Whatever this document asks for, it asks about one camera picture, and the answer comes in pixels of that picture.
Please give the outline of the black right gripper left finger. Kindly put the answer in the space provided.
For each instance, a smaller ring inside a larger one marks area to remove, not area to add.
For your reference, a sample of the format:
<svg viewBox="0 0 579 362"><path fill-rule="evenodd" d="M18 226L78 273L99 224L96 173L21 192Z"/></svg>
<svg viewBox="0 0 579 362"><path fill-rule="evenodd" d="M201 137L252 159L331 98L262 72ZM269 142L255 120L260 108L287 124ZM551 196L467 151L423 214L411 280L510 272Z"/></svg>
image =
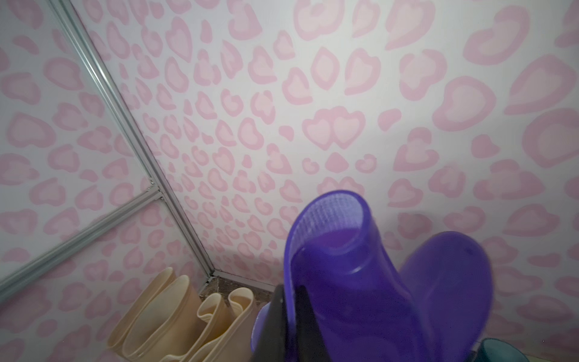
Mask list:
<svg viewBox="0 0 579 362"><path fill-rule="evenodd" d="M286 359L287 317L284 286L276 286L271 301L257 316L251 334L253 362L284 362Z"/></svg>

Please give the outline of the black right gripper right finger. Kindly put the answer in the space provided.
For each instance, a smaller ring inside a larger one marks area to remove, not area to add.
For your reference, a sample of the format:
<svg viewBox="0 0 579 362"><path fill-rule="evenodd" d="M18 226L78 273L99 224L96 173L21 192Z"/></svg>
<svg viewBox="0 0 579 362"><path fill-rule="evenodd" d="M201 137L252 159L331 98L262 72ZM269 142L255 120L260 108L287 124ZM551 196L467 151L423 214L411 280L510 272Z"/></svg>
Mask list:
<svg viewBox="0 0 579 362"><path fill-rule="evenodd" d="M296 289L296 341L299 362L331 362L305 286Z"/></svg>

